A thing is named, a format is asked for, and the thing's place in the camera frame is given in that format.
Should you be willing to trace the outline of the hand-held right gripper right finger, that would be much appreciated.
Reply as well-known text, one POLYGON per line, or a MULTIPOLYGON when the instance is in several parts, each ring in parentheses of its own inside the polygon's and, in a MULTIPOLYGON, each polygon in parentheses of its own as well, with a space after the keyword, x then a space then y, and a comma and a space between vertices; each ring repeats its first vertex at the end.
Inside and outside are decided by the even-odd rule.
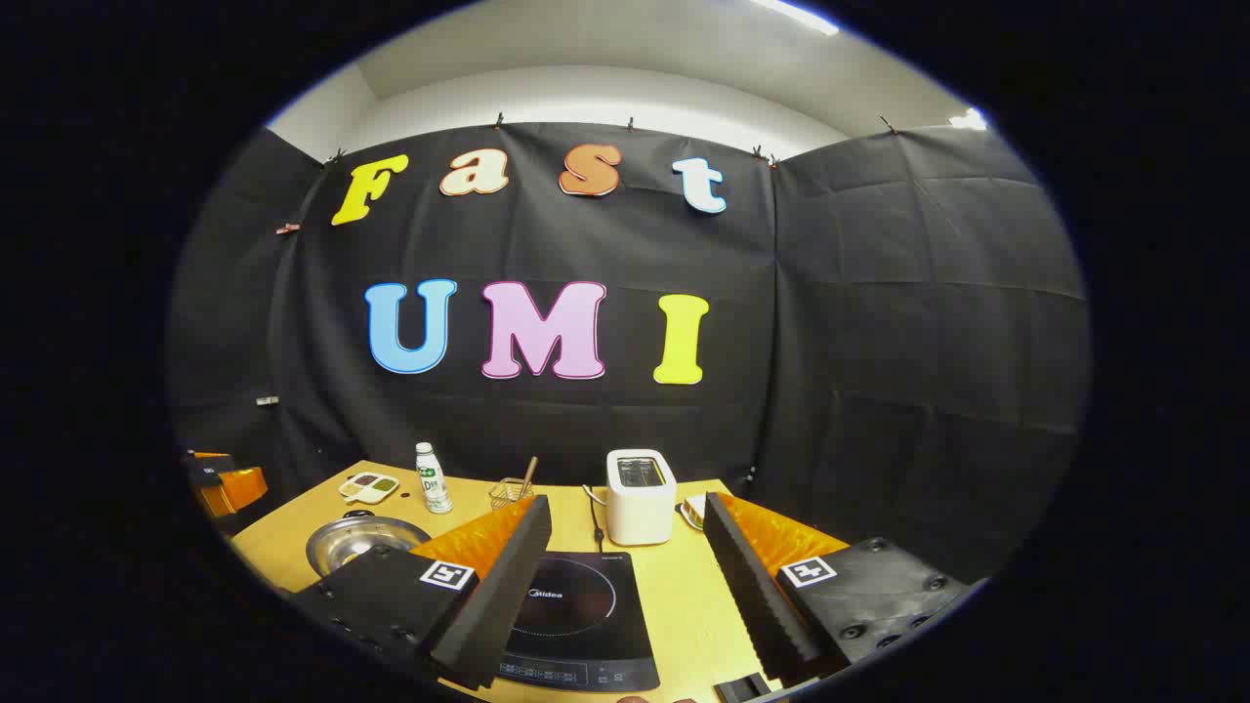
POLYGON ((906 643, 978 587, 888 538, 845 543, 724 492, 702 530, 764 675, 794 685, 906 643))

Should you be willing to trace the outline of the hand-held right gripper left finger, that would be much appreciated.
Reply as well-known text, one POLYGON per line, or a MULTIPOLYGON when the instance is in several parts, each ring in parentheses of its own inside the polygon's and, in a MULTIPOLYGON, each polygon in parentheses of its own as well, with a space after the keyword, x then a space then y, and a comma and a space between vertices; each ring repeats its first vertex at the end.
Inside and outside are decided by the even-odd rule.
POLYGON ((374 545, 291 603, 388 669, 488 688, 550 535, 549 499, 522 498, 412 549, 374 545))

